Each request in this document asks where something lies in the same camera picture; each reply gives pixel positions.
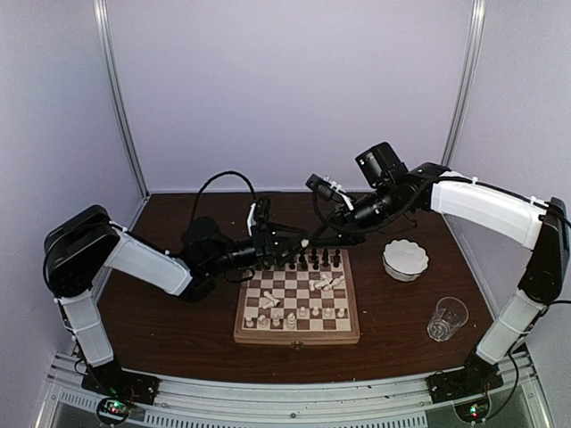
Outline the white bishop off board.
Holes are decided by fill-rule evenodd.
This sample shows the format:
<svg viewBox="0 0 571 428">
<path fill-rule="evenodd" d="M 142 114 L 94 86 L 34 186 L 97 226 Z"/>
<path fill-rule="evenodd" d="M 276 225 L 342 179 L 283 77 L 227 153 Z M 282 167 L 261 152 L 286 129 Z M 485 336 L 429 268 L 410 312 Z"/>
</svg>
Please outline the white bishop off board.
<svg viewBox="0 0 571 428">
<path fill-rule="evenodd" d="M 271 292 L 264 292 L 263 298 L 265 299 L 265 302 L 261 305 L 263 309 L 276 308 L 281 304 L 281 300 L 276 298 Z"/>
</svg>

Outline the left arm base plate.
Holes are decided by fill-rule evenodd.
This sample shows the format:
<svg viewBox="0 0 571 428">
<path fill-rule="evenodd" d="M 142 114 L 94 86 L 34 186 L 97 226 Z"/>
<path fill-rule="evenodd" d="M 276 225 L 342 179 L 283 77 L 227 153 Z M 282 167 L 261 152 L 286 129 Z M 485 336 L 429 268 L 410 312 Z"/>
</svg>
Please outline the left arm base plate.
<svg viewBox="0 0 571 428">
<path fill-rule="evenodd" d="M 159 384 L 158 377 L 126 371 L 118 360 L 113 360 L 97 367 L 87 365 L 81 387 L 130 403 L 152 405 Z"/>
</svg>

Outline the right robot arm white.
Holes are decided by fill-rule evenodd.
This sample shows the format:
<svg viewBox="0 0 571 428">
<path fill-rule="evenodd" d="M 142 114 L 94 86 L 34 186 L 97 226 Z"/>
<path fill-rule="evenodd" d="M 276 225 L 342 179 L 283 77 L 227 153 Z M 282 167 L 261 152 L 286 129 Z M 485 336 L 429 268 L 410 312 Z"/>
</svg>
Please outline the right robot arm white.
<svg viewBox="0 0 571 428">
<path fill-rule="evenodd" d="M 406 213 L 423 210 L 492 238 L 503 250 L 514 250 L 512 261 L 521 269 L 517 285 L 506 297 L 458 373 L 465 393 L 478 392 L 492 378 L 491 366 L 523 342 L 534 323 L 562 292 L 570 259 L 570 222 L 566 205 L 512 193 L 467 177 L 444 165 L 425 162 L 408 168 L 387 142 L 376 144 L 355 159 L 370 190 L 350 196 L 334 179 L 311 175 L 315 213 L 335 239 L 359 240 L 389 226 Z M 335 200 L 327 214 L 319 201 Z"/>
</svg>

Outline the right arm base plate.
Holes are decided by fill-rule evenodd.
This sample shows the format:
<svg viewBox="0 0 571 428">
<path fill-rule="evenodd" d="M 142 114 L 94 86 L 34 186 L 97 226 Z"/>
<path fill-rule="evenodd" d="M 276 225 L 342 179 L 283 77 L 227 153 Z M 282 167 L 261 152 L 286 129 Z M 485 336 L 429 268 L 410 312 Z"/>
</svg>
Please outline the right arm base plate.
<svg viewBox="0 0 571 428">
<path fill-rule="evenodd" d="M 500 388 L 504 382 L 499 374 L 485 379 L 468 374 L 465 369 L 436 372 L 426 378 L 426 384 L 434 404 L 480 396 L 487 391 Z"/>
</svg>

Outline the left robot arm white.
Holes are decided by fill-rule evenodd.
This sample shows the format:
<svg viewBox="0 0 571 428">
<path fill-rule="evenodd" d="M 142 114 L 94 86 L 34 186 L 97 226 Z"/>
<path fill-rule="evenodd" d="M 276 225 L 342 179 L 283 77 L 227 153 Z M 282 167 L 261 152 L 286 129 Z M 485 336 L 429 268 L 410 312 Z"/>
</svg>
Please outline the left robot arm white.
<svg viewBox="0 0 571 428">
<path fill-rule="evenodd" d="M 131 277 L 187 302 L 206 298 L 216 279 L 230 271 L 271 268 L 290 260 L 309 244 L 307 231 L 275 223 L 270 200 L 253 195 L 246 215 L 246 237 L 224 235 L 216 220 L 193 210 L 177 252 L 161 249 L 92 205 L 48 234 L 42 274 L 78 343 L 95 383 L 110 396 L 128 388 L 119 370 L 94 293 L 100 275 Z"/>
</svg>

